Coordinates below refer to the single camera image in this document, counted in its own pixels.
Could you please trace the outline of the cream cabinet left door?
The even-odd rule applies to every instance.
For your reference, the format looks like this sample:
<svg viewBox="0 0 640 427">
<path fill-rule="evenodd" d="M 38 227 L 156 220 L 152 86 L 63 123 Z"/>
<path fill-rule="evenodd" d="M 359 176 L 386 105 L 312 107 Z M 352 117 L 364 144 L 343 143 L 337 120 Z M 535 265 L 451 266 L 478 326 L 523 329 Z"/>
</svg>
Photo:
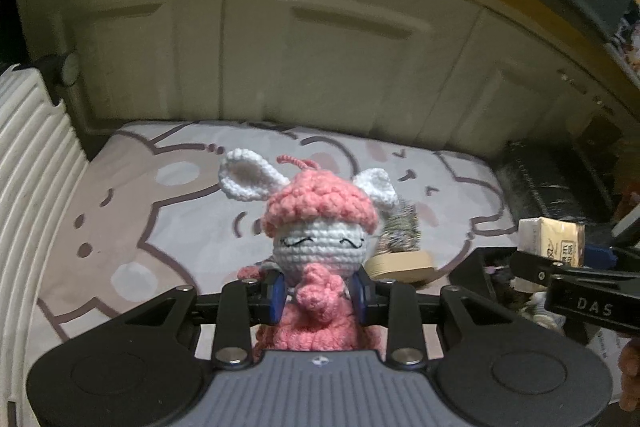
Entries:
<svg viewBox="0 0 640 427">
<path fill-rule="evenodd" d="M 18 0 L 29 54 L 69 55 L 90 124 L 219 115 L 222 0 Z"/>
</svg>

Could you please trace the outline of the cream cabinet door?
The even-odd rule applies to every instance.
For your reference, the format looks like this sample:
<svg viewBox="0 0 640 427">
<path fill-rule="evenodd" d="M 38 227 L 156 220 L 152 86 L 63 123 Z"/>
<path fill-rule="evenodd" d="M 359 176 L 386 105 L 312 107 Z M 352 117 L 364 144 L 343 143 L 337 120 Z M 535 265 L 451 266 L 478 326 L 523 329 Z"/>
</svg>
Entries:
<svg viewBox="0 0 640 427">
<path fill-rule="evenodd" d="M 509 141 L 560 141 L 584 129 L 602 93 L 548 42 L 485 10 L 438 89 L 419 140 L 484 158 Z"/>
<path fill-rule="evenodd" d="M 222 113 L 420 141 L 479 15 L 466 0 L 226 0 Z"/>
<path fill-rule="evenodd" d="M 219 115 L 222 0 L 18 0 L 29 54 L 69 55 L 90 124 Z"/>
</svg>

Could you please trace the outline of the tan tissue packet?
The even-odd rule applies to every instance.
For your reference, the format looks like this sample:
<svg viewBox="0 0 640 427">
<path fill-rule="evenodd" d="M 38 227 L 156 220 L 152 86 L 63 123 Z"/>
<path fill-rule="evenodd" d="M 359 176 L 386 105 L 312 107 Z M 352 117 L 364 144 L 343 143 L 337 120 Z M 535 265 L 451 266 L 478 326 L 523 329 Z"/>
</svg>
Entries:
<svg viewBox="0 0 640 427">
<path fill-rule="evenodd" d="M 584 248 L 585 225 L 543 217 L 518 221 L 518 249 L 524 253 L 581 267 Z"/>
</svg>

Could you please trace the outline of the cream cabinet middle door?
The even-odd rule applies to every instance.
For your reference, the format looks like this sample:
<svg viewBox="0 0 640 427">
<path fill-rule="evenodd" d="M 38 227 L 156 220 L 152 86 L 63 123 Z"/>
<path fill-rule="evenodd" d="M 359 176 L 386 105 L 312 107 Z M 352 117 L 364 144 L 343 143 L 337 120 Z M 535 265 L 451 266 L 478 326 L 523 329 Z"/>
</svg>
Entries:
<svg viewBox="0 0 640 427">
<path fill-rule="evenodd" d="M 222 113 L 420 141 L 479 15 L 466 0 L 226 0 Z"/>
</svg>

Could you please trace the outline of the white ribbed suitcase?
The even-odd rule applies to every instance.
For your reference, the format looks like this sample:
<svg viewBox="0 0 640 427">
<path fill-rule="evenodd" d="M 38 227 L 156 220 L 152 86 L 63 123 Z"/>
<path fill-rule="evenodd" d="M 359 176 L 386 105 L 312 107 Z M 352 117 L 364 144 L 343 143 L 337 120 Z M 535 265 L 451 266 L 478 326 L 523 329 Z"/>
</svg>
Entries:
<svg viewBox="0 0 640 427">
<path fill-rule="evenodd" d="M 39 70 L 1 74 L 1 424 L 27 415 L 27 343 L 56 232 L 88 166 Z"/>
</svg>

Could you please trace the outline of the pink white crochet bunny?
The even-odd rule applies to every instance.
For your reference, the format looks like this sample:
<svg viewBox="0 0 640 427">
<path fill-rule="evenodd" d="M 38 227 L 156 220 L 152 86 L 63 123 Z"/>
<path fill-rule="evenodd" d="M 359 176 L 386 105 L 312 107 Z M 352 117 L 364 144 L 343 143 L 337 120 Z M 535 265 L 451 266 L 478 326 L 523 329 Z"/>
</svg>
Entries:
<svg viewBox="0 0 640 427">
<path fill-rule="evenodd" d="M 298 171 L 287 178 L 246 148 L 224 155 L 221 191 L 238 202 L 262 200 L 260 224 L 272 242 L 271 256 L 241 277 L 262 279 L 277 270 L 288 284 L 282 317 L 257 329 L 254 355 L 267 350 L 381 351 L 382 329 L 360 325 L 347 281 L 368 257 L 378 216 L 399 202 L 388 173 L 370 168 L 343 179 L 310 159 L 281 155 Z"/>
</svg>

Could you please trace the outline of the cartoon bear print mat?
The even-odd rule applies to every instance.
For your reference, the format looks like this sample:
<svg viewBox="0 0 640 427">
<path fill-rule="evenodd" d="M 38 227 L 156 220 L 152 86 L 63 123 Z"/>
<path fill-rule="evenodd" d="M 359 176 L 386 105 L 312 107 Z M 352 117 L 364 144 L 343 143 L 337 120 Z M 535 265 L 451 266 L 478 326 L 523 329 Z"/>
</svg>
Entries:
<svg viewBox="0 0 640 427">
<path fill-rule="evenodd" d="M 262 204 L 217 186 L 220 158 L 249 148 L 268 160 L 308 158 L 348 178 L 385 169 L 416 205 L 436 280 L 473 249 L 510 246 L 515 225 L 491 169 L 475 157 L 265 122 L 139 122 L 90 162 L 44 270 L 32 350 L 47 351 L 181 284 L 216 293 L 269 255 Z"/>
</svg>

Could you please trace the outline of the wooden base twine tree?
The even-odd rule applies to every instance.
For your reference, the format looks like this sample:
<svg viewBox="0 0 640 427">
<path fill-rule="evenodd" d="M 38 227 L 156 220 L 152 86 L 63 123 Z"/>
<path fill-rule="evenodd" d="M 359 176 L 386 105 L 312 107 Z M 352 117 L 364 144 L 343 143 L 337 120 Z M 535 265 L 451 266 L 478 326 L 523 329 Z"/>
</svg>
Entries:
<svg viewBox="0 0 640 427">
<path fill-rule="evenodd" d="M 436 269 L 432 255 L 420 247 L 420 240 L 416 206 L 401 199 L 387 216 L 364 269 L 372 280 L 426 284 Z"/>
</svg>

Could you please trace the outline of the cream cabinet right door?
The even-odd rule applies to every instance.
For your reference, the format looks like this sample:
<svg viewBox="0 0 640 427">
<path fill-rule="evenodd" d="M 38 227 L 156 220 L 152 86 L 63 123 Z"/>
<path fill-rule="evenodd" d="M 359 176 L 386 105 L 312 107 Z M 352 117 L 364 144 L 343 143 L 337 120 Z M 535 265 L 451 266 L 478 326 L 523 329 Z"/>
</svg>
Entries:
<svg viewBox="0 0 640 427">
<path fill-rule="evenodd" d="M 509 141 L 560 141 L 584 129 L 602 93 L 548 42 L 485 10 L 438 89 L 419 140 L 484 158 Z"/>
</svg>

